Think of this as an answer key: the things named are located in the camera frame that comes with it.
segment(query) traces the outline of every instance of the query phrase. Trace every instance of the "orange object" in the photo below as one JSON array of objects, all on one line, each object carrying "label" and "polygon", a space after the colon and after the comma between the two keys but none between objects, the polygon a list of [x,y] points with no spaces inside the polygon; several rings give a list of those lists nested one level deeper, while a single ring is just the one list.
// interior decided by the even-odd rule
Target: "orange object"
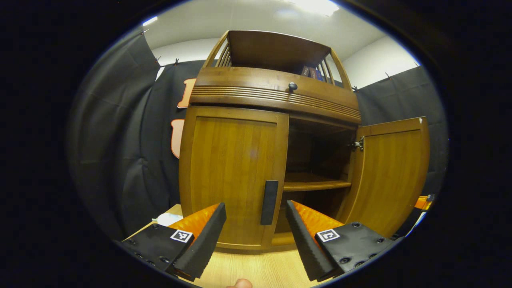
[{"label": "orange object", "polygon": [[333,229],[344,225],[343,223],[338,222],[332,219],[331,217],[324,215],[316,210],[313,210],[307,206],[304,206],[293,200],[291,202],[295,206],[295,209],[297,209],[298,214],[301,216],[302,222],[306,226],[309,235],[311,235],[311,238],[313,238],[316,245],[318,245],[318,242],[316,242],[315,239],[315,234],[317,232]]},{"label": "orange object", "polygon": [[432,204],[432,201],[429,200],[429,196],[420,196],[414,207],[422,210],[428,210],[430,208],[430,204]]},{"label": "orange object", "polygon": [[194,240],[191,243],[192,245],[196,241],[199,234],[201,234],[203,231],[204,226],[208,220],[210,220],[212,214],[215,212],[215,209],[217,209],[219,204],[220,203],[217,203],[210,207],[204,208],[203,210],[199,210],[167,227],[192,232],[194,235]]},{"label": "orange object", "polygon": [[196,84],[196,79],[187,79],[183,82],[185,84],[185,91],[183,91],[183,97],[181,101],[178,102],[178,108],[187,108],[188,102],[190,101],[190,95],[192,94],[192,89]]},{"label": "orange object", "polygon": [[180,158],[181,135],[183,134],[185,119],[174,119],[170,122],[173,133],[170,136],[170,150],[176,158]]}]

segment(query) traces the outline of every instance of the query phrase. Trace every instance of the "white object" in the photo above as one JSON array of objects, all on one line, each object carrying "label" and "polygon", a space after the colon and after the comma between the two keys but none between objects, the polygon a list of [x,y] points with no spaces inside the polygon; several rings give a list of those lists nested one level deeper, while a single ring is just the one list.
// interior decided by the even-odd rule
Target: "white object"
[{"label": "white object", "polygon": [[304,10],[331,16],[339,7],[329,0],[286,0],[292,2]]},{"label": "white object", "polygon": [[418,224],[423,220],[423,218],[425,217],[425,214],[426,212],[421,212],[421,215],[419,215],[418,217],[418,221],[416,221],[416,224],[414,224],[414,226],[411,228],[411,230],[409,231],[409,233],[407,233],[406,237],[409,236],[409,234],[416,228],[416,226],[418,226]]},{"label": "white object", "polygon": [[158,218],[152,219],[153,221],[156,221],[158,224],[162,226],[169,226],[171,224],[174,224],[178,222],[179,220],[183,219],[183,216],[181,215],[175,215],[171,213],[163,213]]},{"label": "white object", "polygon": [[155,17],[153,17],[153,18],[149,19],[148,21],[146,21],[146,22],[142,23],[142,25],[143,25],[143,26],[149,25],[149,24],[151,24],[151,23],[155,22],[156,20],[158,20],[158,17],[156,17],[156,16],[155,16]]}]

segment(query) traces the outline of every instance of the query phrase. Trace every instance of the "cabinet door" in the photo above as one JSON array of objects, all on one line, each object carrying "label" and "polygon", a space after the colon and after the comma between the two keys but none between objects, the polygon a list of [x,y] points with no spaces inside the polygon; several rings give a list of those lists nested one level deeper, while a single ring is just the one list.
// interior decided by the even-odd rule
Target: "cabinet door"
[{"label": "cabinet door", "polygon": [[426,117],[363,126],[357,141],[352,187],[338,219],[359,221],[391,237],[407,219],[421,194],[429,166]]},{"label": "cabinet door", "polygon": [[[288,114],[241,108],[187,109],[179,166],[183,216],[218,202],[227,219],[218,246],[270,246],[283,191]],[[265,182],[279,182],[273,219],[261,225]]]}]

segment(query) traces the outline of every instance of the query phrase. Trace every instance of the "black backdrop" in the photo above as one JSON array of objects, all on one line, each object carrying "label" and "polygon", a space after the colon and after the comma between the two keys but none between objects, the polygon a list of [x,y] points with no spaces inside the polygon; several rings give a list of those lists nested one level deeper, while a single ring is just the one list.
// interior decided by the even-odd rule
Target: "black backdrop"
[{"label": "black backdrop", "polygon": [[[99,226],[122,240],[179,203],[178,159],[170,151],[173,119],[186,79],[204,61],[160,66],[141,30],[127,34],[98,60],[80,85],[69,126],[68,154],[78,192]],[[424,68],[357,92],[362,125],[426,116],[431,156],[423,195],[437,194],[447,161],[447,126]],[[414,209],[397,232],[407,233]]]}]

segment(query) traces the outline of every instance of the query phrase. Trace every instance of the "finger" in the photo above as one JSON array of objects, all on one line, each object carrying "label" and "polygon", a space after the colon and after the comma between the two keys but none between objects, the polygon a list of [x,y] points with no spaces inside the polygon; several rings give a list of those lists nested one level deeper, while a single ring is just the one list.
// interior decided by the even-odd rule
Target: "finger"
[{"label": "finger", "polygon": [[252,288],[252,283],[247,279],[238,279],[234,286],[235,288]]}]

